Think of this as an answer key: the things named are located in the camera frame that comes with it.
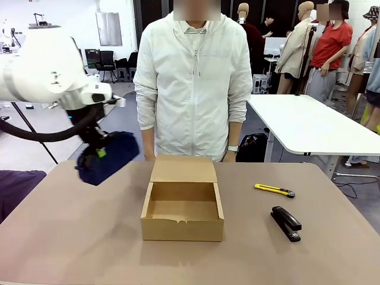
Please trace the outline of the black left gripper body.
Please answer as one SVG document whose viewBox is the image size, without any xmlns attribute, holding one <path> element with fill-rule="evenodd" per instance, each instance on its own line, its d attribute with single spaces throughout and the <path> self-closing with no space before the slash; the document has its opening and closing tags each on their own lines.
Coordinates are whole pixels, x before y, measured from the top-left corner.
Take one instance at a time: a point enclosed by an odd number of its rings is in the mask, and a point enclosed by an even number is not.
<svg viewBox="0 0 380 285">
<path fill-rule="evenodd" d="M 84 143 L 95 149 L 102 149 L 107 143 L 107 133 L 103 132 L 98 121 L 104 118 L 103 104 L 91 104 L 76 110 L 67 110 L 72 128 L 69 133 L 78 135 Z"/>
</svg>

